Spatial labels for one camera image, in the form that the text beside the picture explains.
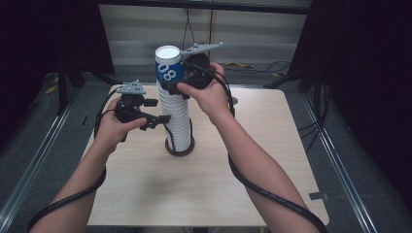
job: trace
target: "person's hand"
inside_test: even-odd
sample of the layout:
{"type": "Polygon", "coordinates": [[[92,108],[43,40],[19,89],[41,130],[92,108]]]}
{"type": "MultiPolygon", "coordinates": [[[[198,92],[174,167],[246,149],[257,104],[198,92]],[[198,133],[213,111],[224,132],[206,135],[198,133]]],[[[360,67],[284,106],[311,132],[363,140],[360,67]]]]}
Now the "person's hand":
{"type": "Polygon", "coordinates": [[[99,147],[113,152],[116,145],[124,138],[128,131],[136,129],[146,124],[147,119],[142,117],[127,123],[121,123],[115,116],[115,111],[109,111],[116,108],[120,98],[114,99],[108,106],[108,112],[104,114],[100,121],[100,126],[97,135],[94,139],[94,144],[99,147]]]}
{"type": "MultiPolygon", "coordinates": [[[[223,81],[224,68],[216,63],[210,66],[217,72],[217,77],[223,81]]],[[[212,80],[206,88],[199,90],[185,83],[178,83],[178,89],[197,101],[200,109],[213,121],[219,114],[229,112],[226,93],[216,80],[212,80]]]]}

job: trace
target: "wooden table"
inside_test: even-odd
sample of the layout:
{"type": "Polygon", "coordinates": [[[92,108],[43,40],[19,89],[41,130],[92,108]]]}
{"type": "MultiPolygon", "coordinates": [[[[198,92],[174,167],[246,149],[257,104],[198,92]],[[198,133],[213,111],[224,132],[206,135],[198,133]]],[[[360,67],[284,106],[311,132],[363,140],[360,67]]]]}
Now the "wooden table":
{"type": "MultiPolygon", "coordinates": [[[[159,99],[155,85],[144,88],[146,98],[159,99]]],[[[232,95],[239,100],[236,118],[286,170],[310,211],[328,224],[323,201],[309,198],[319,190],[284,93],[233,87],[232,95]]],[[[141,110],[162,114],[160,103],[141,110]]],[[[109,158],[108,176],[97,192],[89,225],[265,225],[245,187],[233,177],[218,131],[191,98],[189,115],[195,148],[184,157],[166,151],[162,125],[128,134],[109,158]]]]}

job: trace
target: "blue label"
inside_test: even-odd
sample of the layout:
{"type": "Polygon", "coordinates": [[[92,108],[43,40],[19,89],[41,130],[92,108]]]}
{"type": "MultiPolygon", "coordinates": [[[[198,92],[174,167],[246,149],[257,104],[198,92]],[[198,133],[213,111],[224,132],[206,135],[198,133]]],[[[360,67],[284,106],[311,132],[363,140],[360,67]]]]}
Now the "blue label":
{"type": "Polygon", "coordinates": [[[174,65],[155,64],[156,78],[159,81],[178,81],[185,78],[185,70],[181,62],[174,65]]]}

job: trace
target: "black cable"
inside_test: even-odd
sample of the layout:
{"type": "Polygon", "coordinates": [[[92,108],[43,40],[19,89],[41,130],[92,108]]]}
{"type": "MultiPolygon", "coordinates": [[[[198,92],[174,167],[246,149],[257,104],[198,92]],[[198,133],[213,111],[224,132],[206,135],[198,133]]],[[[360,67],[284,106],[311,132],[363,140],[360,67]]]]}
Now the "black cable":
{"type": "Polygon", "coordinates": [[[176,153],[176,150],[175,150],[175,140],[174,140],[174,138],[173,138],[173,133],[172,133],[172,131],[166,126],[166,124],[164,124],[163,126],[164,126],[164,129],[166,129],[167,133],[169,133],[169,135],[170,135],[170,140],[172,141],[173,152],[176,153]]]}
{"type": "Polygon", "coordinates": [[[115,88],[106,96],[102,105],[100,106],[99,112],[96,114],[96,122],[94,122],[94,137],[96,137],[97,135],[97,131],[99,130],[100,121],[103,117],[103,114],[101,113],[103,112],[104,107],[106,106],[107,102],[109,102],[109,99],[112,97],[112,95],[116,93],[116,90],[118,90],[118,88],[115,88]]]}
{"type": "Polygon", "coordinates": [[[308,125],[306,125],[306,126],[302,126],[302,127],[300,127],[300,128],[297,128],[297,131],[301,131],[301,130],[304,130],[304,129],[310,128],[310,127],[312,127],[312,126],[316,125],[317,123],[319,123],[319,122],[318,122],[318,121],[316,121],[316,122],[313,122],[313,123],[308,124],[308,125]]]}
{"type": "MultiPolygon", "coordinates": [[[[103,101],[103,103],[102,103],[102,105],[101,105],[101,107],[100,107],[99,113],[96,115],[96,122],[95,122],[95,124],[94,124],[94,137],[96,137],[97,130],[98,130],[98,128],[99,128],[101,118],[102,118],[106,113],[108,113],[108,112],[110,112],[110,111],[113,111],[113,110],[108,110],[108,111],[104,112],[103,114],[101,114],[101,113],[103,112],[103,109],[104,109],[104,107],[106,106],[107,102],[109,101],[110,97],[112,97],[112,95],[113,95],[114,93],[116,93],[116,90],[117,90],[117,88],[114,89],[114,90],[112,90],[112,91],[109,93],[109,95],[106,96],[105,100],[103,101]]],[[[78,192],[78,193],[76,193],[76,194],[74,194],[74,195],[71,195],[71,196],[69,196],[69,197],[66,197],[66,198],[60,200],[60,201],[57,201],[57,202],[54,202],[54,203],[48,205],[45,209],[43,209],[42,211],[40,211],[36,216],[34,216],[33,218],[31,218],[31,220],[30,220],[30,222],[29,222],[29,224],[28,224],[28,226],[27,226],[27,232],[30,232],[30,230],[33,228],[33,226],[34,226],[42,217],[50,214],[51,212],[57,210],[57,209],[60,208],[60,207],[63,207],[63,206],[65,206],[65,205],[67,205],[67,204],[69,204],[69,203],[71,203],[71,202],[74,202],[74,201],[76,201],[76,200],[79,200],[80,198],[83,198],[83,197],[89,195],[90,193],[94,192],[95,190],[97,190],[97,189],[104,183],[104,181],[106,180],[106,174],[107,174],[107,170],[106,170],[106,167],[105,167],[104,170],[103,170],[102,175],[101,175],[100,178],[99,178],[99,180],[98,180],[94,185],[92,185],[91,187],[89,187],[89,188],[87,188],[87,189],[85,189],[85,190],[83,190],[83,191],[80,191],[80,192],[78,192]]]]}
{"type": "Polygon", "coordinates": [[[315,122],[316,128],[314,130],[312,130],[310,133],[300,137],[300,138],[304,138],[307,135],[311,134],[313,131],[317,131],[316,135],[313,137],[313,139],[312,139],[311,143],[309,144],[308,148],[305,150],[306,153],[308,153],[309,150],[312,148],[312,146],[314,145],[316,139],[318,138],[318,135],[319,135],[320,131],[324,127],[326,114],[327,114],[328,107],[329,107],[329,102],[330,102],[330,94],[329,94],[329,92],[326,88],[326,84],[324,83],[324,105],[325,105],[324,112],[321,115],[320,119],[317,122],[315,122]]]}
{"type": "MultiPolygon", "coordinates": [[[[222,78],[223,78],[223,80],[224,80],[224,81],[222,81],[221,79],[219,79],[218,77],[216,77],[214,74],[211,74],[209,71],[203,69],[202,67],[199,67],[199,66],[194,65],[194,64],[187,64],[187,65],[191,65],[192,67],[198,68],[198,69],[200,69],[201,71],[203,71],[204,73],[206,73],[207,75],[212,75],[212,78],[213,78],[214,80],[216,80],[218,83],[221,84],[221,86],[223,87],[224,91],[225,91],[226,94],[227,94],[227,100],[228,100],[228,105],[229,105],[230,111],[232,112],[233,116],[235,116],[231,92],[230,92],[230,90],[229,90],[229,88],[228,88],[228,83],[227,83],[227,81],[225,80],[224,75],[222,75],[222,74],[219,73],[219,72],[215,72],[215,73],[218,73],[220,76],[222,76],[222,78]]],[[[310,211],[306,210],[305,208],[303,208],[303,207],[295,204],[294,202],[291,202],[291,201],[289,201],[289,200],[287,200],[287,199],[285,199],[285,198],[282,198],[282,197],[280,197],[280,196],[278,196],[278,195],[276,195],[276,194],[274,194],[274,193],[271,193],[271,192],[263,189],[263,188],[260,187],[260,186],[257,186],[256,184],[250,182],[249,180],[247,180],[247,179],[239,172],[239,170],[237,169],[237,167],[236,167],[235,164],[233,163],[233,161],[232,161],[232,159],[231,159],[231,157],[230,157],[230,154],[228,154],[227,157],[228,157],[228,162],[229,162],[229,165],[230,165],[230,169],[231,169],[234,177],[235,177],[240,183],[242,183],[244,186],[248,187],[249,189],[253,190],[253,191],[256,192],[257,194],[259,194],[259,195],[261,195],[261,196],[263,196],[263,197],[265,197],[265,198],[267,198],[267,199],[269,199],[269,200],[271,200],[271,201],[274,201],[274,202],[276,202],[276,203],[278,203],[278,204],[280,204],[280,205],[282,205],[282,206],[284,206],[284,207],[286,207],[286,208],[288,208],[288,209],[296,212],[297,214],[305,217],[306,219],[308,219],[310,222],[312,222],[312,224],[314,224],[314,225],[318,228],[318,230],[319,230],[320,233],[326,233],[326,232],[327,232],[325,225],[322,223],[322,221],[321,221],[317,216],[315,216],[313,213],[311,213],[310,211]]]]}
{"type": "Polygon", "coordinates": [[[184,48],[185,48],[185,39],[186,39],[186,33],[187,33],[187,31],[188,31],[188,26],[189,26],[189,29],[190,29],[191,37],[192,37],[192,39],[193,39],[193,43],[196,42],[196,41],[194,40],[193,30],[191,29],[191,23],[190,23],[190,18],[189,18],[189,9],[186,9],[186,17],[187,17],[187,19],[186,19],[186,26],[185,26],[185,35],[184,35],[184,37],[183,37],[183,42],[182,42],[182,48],[181,48],[181,50],[184,50],[184,48]]]}
{"type": "Polygon", "coordinates": [[[97,190],[97,188],[99,188],[104,181],[106,180],[106,167],[103,170],[102,175],[100,176],[99,180],[92,185],[91,187],[76,193],[74,195],[71,195],[69,197],[66,197],[60,201],[54,202],[53,204],[47,206],[45,209],[43,209],[42,211],[40,211],[36,216],[34,216],[33,218],[31,218],[30,222],[28,223],[27,226],[27,232],[30,232],[30,230],[33,228],[33,226],[44,216],[50,214],[51,212],[57,210],[60,207],[63,207],[73,201],[76,201],[82,197],[85,197],[87,195],[89,195],[90,193],[94,192],[95,190],[97,190]]]}

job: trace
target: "person's right hand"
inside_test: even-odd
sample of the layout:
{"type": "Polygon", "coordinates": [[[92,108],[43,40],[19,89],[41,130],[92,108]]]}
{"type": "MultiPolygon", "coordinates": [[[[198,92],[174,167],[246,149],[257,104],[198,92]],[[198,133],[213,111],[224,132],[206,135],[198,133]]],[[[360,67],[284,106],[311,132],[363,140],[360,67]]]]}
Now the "person's right hand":
{"type": "MultiPolygon", "coordinates": [[[[210,66],[220,74],[224,75],[224,69],[221,65],[211,63],[210,66]]],[[[220,74],[217,74],[217,77],[223,81],[220,74]]],[[[195,99],[200,109],[209,116],[212,122],[214,119],[218,118],[218,115],[230,113],[227,105],[226,93],[221,84],[216,80],[212,80],[209,86],[201,90],[185,83],[178,83],[177,87],[184,94],[195,99]]]]}

